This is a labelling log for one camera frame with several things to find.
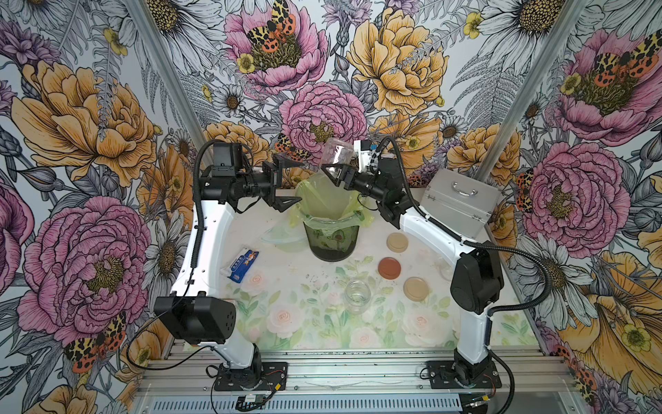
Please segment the table surface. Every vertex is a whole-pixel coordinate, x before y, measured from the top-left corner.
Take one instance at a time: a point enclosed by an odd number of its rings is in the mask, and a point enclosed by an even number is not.
[[[233,299],[238,308],[238,330],[260,349],[455,347],[459,307],[450,297],[452,272],[425,244],[407,236],[407,250],[390,251],[386,238],[398,230],[376,215],[369,227],[359,230],[350,257],[330,263],[316,258],[307,246],[284,252],[260,240],[265,231],[286,220],[288,212],[256,204],[236,216],[223,253],[222,262],[229,263],[242,245],[260,252],[241,284],[229,279],[221,283],[224,298]],[[377,272],[379,261],[387,256],[401,263],[402,273],[395,280]],[[430,287],[423,302],[404,295],[402,287],[413,276]],[[362,315],[345,310],[344,287],[352,279],[365,281],[371,289],[370,306]],[[498,303],[518,303],[508,278],[505,283]],[[537,343],[521,311],[495,315],[492,344]]]

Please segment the brown jar lid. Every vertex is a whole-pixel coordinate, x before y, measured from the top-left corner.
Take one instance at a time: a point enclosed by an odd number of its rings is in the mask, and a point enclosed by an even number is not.
[[[409,278],[404,282],[404,295],[414,302],[425,300],[430,292],[428,284],[421,278]]]
[[[388,280],[397,279],[401,270],[400,262],[392,257],[384,257],[377,266],[377,271],[381,277]]]
[[[386,239],[386,245],[392,252],[402,253],[407,250],[409,239],[402,233],[391,233]]]

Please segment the daisy center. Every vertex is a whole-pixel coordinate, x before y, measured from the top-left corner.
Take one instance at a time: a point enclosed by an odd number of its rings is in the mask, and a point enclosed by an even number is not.
[[[177,24],[177,9],[169,0],[147,0],[147,7],[160,31],[172,30]]]
[[[175,245],[170,240],[165,242],[159,255],[159,270],[168,274],[175,267]]]
[[[532,103],[526,109],[526,112],[524,113],[524,115],[527,118],[534,118],[538,114],[538,112],[540,112],[540,108],[535,103]]]
[[[450,138],[455,134],[457,134],[457,128],[455,128],[453,125],[449,125],[448,127],[442,129],[442,135],[444,138]]]
[[[179,153],[183,155],[184,157],[189,156],[189,143],[181,140],[179,141]]]
[[[236,96],[230,95],[228,96],[228,99],[225,100],[225,105],[234,111],[239,108],[239,99],[237,99]]]
[[[520,26],[529,32],[544,32],[554,24],[565,0],[529,0],[520,11]]]
[[[549,274],[551,274],[551,285],[556,289],[561,289],[565,287],[567,283],[565,279],[565,274],[561,271],[561,266],[552,259],[540,259],[540,261],[549,269]]]

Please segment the pink peony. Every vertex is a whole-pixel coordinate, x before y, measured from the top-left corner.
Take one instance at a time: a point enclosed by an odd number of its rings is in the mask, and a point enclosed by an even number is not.
[[[278,50],[272,54],[258,52],[265,58],[267,69],[260,69],[258,56],[255,58],[255,69],[249,71],[246,77],[254,84],[255,89],[260,93],[275,95],[280,91],[290,91],[302,87],[308,81],[316,81],[322,77],[326,65],[328,53],[328,39],[324,30],[317,31],[315,24],[310,23],[310,16],[306,8],[298,11],[297,8],[288,1],[290,14],[295,16],[297,27],[292,39],[288,42],[292,46],[289,51],[280,55]],[[241,11],[239,15],[227,15],[225,20],[225,33],[227,40],[225,43],[230,45],[228,58],[237,60],[243,54],[256,54],[253,51],[253,43],[248,39],[246,33],[256,27],[267,25],[271,20],[271,6],[267,7],[266,12],[255,10],[252,15]],[[280,56],[283,60],[288,60],[288,64],[275,66],[272,59]]]
[[[0,295],[21,265],[21,245],[34,229],[30,207],[15,189],[0,180]]]
[[[21,298],[19,326],[66,345],[95,337],[122,312],[135,321],[147,303],[141,284],[151,239],[140,215],[112,197],[46,219],[25,250],[32,290]]]
[[[363,105],[356,96],[330,83],[304,86],[294,100],[283,102],[280,111],[283,134],[297,148],[309,151],[313,164],[319,163],[329,138],[345,142],[365,138]]]
[[[609,35],[596,31],[575,54],[575,62],[565,67],[563,93],[553,117],[563,130],[573,131],[585,140],[600,140],[605,145],[623,145],[642,133],[662,116],[662,63],[641,78],[618,76],[612,84],[599,87],[593,69],[599,54],[622,56],[636,48],[644,37],[630,40],[616,31]]]
[[[630,195],[621,186],[622,173],[616,156],[595,142],[554,144],[534,168],[526,232],[556,240],[574,258],[600,252],[628,218]]]

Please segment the clear plastic jar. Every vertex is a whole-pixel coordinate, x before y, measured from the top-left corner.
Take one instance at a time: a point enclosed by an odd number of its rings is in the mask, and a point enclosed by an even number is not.
[[[345,308],[347,312],[360,315],[370,306],[370,287],[362,280],[352,280],[345,288]]]

